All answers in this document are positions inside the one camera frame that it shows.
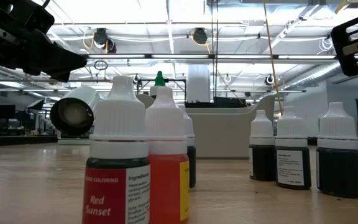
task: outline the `white label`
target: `white label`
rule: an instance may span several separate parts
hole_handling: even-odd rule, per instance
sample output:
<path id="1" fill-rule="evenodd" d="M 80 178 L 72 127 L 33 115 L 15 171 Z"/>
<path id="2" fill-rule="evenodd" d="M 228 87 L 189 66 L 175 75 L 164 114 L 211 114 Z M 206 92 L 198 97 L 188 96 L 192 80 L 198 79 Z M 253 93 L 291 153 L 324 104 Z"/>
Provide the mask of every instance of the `white label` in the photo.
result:
<path id="1" fill-rule="evenodd" d="M 305 184 L 301 151 L 277 150 L 277 181 L 289 185 Z"/>
<path id="2" fill-rule="evenodd" d="M 150 165 L 127 169 L 126 223 L 149 223 Z"/>
<path id="3" fill-rule="evenodd" d="M 248 148 L 249 175 L 254 176 L 254 164 L 252 163 L 252 148 Z"/>
<path id="4" fill-rule="evenodd" d="M 319 169 L 320 169 L 319 156 L 318 156 L 318 152 L 316 152 L 316 178 L 317 178 L 317 187 L 320 187 Z"/>

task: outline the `white bottle cap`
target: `white bottle cap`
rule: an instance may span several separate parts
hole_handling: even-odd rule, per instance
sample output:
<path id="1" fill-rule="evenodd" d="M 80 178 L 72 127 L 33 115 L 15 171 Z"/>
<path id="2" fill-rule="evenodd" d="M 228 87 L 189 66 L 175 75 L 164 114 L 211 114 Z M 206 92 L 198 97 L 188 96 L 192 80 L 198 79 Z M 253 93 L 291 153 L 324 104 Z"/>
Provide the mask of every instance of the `white bottle cap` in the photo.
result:
<path id="1" fill-rule="evenodd" d="M 307 138 L 305 122 L 295 114 L 293 106 L 284 106 L 284 114 L 277 121 L 276 138 Z"/>
<path id="2" fill-rule="evenodd" d="M 145 106 L 134 92 L 130 77 L 116 76 L 109 95 L 98 103 L 98 117 L 92 139 L 145 139 Z"/>
<path id="3" fill-rule="evenodd" d="M 328 112 L 320 118 L 318 137 L 358 140 L 354 118 L 345 112 L 342 102 L 329 103 Z"/>
<path id="4" fill-rule="evenodd" d="M 183 113 L 173 100 L 171 88 L 157 89 L 157 98 L 145 116 L 150 154 L 186 154 Z"/>
<path id="5" fill-rule="evenodd" d="M 257 110 L 256 117 L 251 122 L 251 138 L 272 138 L 272 121 L 266 117 L 264 110 Z"/>
<path id="6" fill-rule="evenodd" d="M 194 131 L 193 131 L 193 120 L 187 115 L 186 113 L 186 107 L 185 105 L 178 105 L 180 109 L 183 110 L 183 120 L 185 122 L 185 135 L 188 138 L 194 137 Z"/>

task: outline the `computer monitor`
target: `computer monitor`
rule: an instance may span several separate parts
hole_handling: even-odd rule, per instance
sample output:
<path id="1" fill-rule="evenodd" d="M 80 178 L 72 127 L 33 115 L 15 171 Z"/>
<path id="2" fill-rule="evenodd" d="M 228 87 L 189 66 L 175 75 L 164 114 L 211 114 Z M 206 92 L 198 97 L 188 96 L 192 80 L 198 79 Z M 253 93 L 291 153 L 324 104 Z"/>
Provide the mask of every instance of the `computer monitor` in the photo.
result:
<path id="1" fill-rule="evenodd" d="M 13 119 L 15 118 L 15 113 L 15 105 L 0 105 L 0 119 Z"/>

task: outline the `black liquid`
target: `black liquid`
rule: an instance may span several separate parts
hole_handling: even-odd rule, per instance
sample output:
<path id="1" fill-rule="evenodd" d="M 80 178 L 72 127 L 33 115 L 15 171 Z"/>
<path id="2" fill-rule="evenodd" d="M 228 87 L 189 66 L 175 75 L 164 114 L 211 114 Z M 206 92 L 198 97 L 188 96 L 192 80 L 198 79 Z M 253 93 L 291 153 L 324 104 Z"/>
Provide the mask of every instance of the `black liquid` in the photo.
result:
<path id="1" fill-rule="evenodd" d="M 324 194 L 358 198 L 358 150 L 318 147 L 318 185 Z"/>
<path id="2" fill-rule="evenodd" d="M 283 184 L 278 182 L 278 166 L 277 166 L 277 150 L 284 151 L 296 151 L 302 152 L 302 164 L 303 164 L 303 185 L 297 184 Z M 295 189 L 295 190 L 309 190 L 311 187 L 311 174 L 310 174 L 310 155 L 307 147 L 275 147 L 275 163 L 276 163 L 276 183 L 280 187 Z"/>
<path id="3" fill-rule="evenodd" d="M 190 168 L 190 188 L 196 185 L 196 147 L 187 146 L 187 156 L 189 157 Z"/>
<path id="4" fill-rule="evenodd" d="M 249 146 L 252 150 L 253 175 L 251 179 L 274 181 L 275 177 L 275 149 L 274 146 Z"/>
<path id="5" fill-rule="evenodd" d="M 97 159 L 88 158 L 86 168 L 92 169 L 128 169 L 134 167 L 142 167 L 149 165 L 149 158 L 137 159 Z"/>

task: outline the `ceiling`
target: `ceiling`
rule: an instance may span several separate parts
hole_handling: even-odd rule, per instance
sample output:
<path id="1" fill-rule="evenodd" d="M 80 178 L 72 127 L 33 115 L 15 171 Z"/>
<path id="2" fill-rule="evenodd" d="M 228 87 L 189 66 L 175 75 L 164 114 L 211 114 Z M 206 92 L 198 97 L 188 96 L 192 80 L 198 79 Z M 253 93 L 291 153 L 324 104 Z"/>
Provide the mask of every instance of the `ceiling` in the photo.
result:
<path id="1" fill-rule="evenodd" d="M 261 1 L 250 0 L 246 1 L 249 4 L 244 4 L 242 2 L 245 1 L 241 0 L 218 0 L 218 6 L 216 1 L 211 5 L 211 1 L 204 0 L 83 0 L 76 4 L 67 0 L 51 0 L 47 11 L 55 17 L 55 25 L 47 35 L 62 47 L 78 54 L 104 54 L 103 50 L 94 45 L 89 49 L 83 43 L 91 46 L 93 32 L 97 28 L 108 29 L 108 36 L 117 46 L 117 54 L 208 54 L 208 51 L 231 55 L 269 54 L 268 32 L 264 7 L 259 3 Z M 272 53 L 335 55 L 331 39 L 328 38 L 329 33 L 334 26 L 357 17 L 358 5 L 349 5 L 335 14 L 335 9 L 342 1 L 324 2 L 327 4 L 309 6 L 307 0 L 268 0 L 267 17 Z M 212 44 L 205 46 L 194 43 L 191 33 L 196 27 L 205 29 L 209 42 L 215 36 L 213 48 Z M 111 64 L 105 71 L 99 72 L 93 66 L 89 66 L 88 70 L 82 68 L 74 71 L 70 79 L 77 82 L 22 83 L 22 88 L 57 89 L 91 85 L 97 89 L 107 89 L 111 83 L 80 82 L 90 79 L 110 80 L 116 75 L 138 74 L 142 78 L 153 78 L 159 70 L 165 78 L 181 79 L 186 78 L 188 64 L 193 63 L 186 60 L 131 59 L 131 66 L 128 66 L 126 58 L 105 61 Z M 209 64 L 212 74 L 212 63 L 203 63 Z M 311 60 L 308 63 L 277 63 L 274 67 L 279 82 L 284 83 L 318 65 L 319 62 Z M 264 84 L 264 78 L 272 74 L 271 64 L 258 61 L 218 62 L 218 70 L 222 77 L 227 77 L 226 81 L 230 80 L 227 82 L 229 88 L 271 88 Z M 0 78 L 15 80 L 29 77 L 21 70 L 3 70 L 0 71 Z M 48 76 L 31 78 L 48 79 Z M 219 89 L 228 88 L 221 78 L 218 84 Z M 0 88 L 20 87 L 0 84 Z M 183 97 L 181 93 L 176 94 L 177 98 Z M 61 97 L 62 93 L 40 92 L 39 95 Z"/>

